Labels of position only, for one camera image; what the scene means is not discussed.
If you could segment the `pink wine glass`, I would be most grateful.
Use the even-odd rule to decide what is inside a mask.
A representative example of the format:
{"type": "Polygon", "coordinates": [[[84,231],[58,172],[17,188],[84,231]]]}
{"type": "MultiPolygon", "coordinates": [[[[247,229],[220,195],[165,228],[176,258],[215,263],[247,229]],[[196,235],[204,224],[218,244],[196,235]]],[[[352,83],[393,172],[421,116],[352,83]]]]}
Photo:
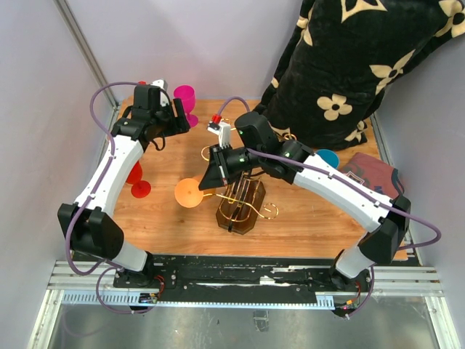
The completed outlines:
{"type": "Polygon", "coordinates": [[[181,100],[189,125],[195,127],[198,117],[192,114],[196,103],[194,88],[190,85],[180,85],[174,90],[174,97],[181,100]]]}

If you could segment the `orange wine glass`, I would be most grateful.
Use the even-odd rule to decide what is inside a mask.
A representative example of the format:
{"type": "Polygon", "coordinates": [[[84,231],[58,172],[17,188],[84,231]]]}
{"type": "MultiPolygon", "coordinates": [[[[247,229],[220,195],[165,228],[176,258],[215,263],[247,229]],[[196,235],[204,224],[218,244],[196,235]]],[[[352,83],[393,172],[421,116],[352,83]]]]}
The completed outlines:
{"type": "Polygon", "coordinates": [[[190,177],[179,181],[174,189],[174,196],[177,203],[185,208],[197,207],[202,200],[213,196],[216,193],[214,188],[200,190],[201,177],[190,177]]]}

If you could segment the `red wine glass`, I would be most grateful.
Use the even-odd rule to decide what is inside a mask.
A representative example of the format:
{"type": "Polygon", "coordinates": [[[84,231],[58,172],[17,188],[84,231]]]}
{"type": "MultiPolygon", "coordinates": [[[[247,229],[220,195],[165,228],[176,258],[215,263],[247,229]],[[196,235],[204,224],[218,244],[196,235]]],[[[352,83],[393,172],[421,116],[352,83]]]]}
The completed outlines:
{"type": "Polygon", "coordinates": [[[151,192],[151,184],[142,179],[142,166],[137,162],[130,171],[126,183],[131,186],[131,194],[135,198],[144,198],[151,192]]]}

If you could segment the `blue wine glass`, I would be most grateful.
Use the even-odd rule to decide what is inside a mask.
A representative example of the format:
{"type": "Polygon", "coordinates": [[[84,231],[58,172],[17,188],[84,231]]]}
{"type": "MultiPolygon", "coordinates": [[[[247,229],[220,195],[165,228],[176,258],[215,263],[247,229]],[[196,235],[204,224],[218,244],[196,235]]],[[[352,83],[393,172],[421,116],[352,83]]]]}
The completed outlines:
{"type": "Polygon", "coordinates": [[[334,169],[337,169],[339,167],[340,160],[335,152],[329,149],[319,149],[316,150],[315,153],[318,154],[319,157],[322,158],[322,160],[324,160],[328,165],[330,165],[334,169]]]}

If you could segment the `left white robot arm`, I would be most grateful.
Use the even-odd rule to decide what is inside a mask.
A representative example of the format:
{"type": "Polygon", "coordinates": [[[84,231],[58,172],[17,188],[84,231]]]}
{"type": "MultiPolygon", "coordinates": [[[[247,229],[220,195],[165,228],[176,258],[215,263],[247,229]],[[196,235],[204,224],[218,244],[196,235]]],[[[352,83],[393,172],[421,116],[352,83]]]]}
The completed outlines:
{"type": "Polygon", "coordinates": [[[182,102],[170,98],[163,79],[150,84],[132,83],[133,103],[112,127],[103,127],[108,146],[91,180],[71,204],[62,204],[57,217],[65,237],[65,253],[72,271],[80,276],[71,254],[97,258],[145,288],[156,279],[153,255],[129,243],[113,220],[124,183],[149,144],[155,139],[190,130],[182,102]]]}

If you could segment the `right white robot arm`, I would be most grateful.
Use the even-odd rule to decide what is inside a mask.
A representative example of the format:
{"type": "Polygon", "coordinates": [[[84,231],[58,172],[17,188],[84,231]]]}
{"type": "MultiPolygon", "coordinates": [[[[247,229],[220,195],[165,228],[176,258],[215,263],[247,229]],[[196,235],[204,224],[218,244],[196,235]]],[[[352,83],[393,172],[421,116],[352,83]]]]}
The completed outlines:
{"type": "Polygon", "coordinates": [[[393,260],[410,222],[411,202],[406,197],[377,193],[328,165],[301,142],[280,140],[267,119],[257,112],[243,114],[233,126],[215,115],[207,130],[219,142],[209,148],[209,165],[198,186],[200,190],[232,184],[244,172],[260,168],[273,178],[318,194],[365,229],[365,235],[334,260],[328,273],[334,289],[347,290],[364,270],[393,260]],[[232,128],[243,147],[231,146],[232,128]]]}

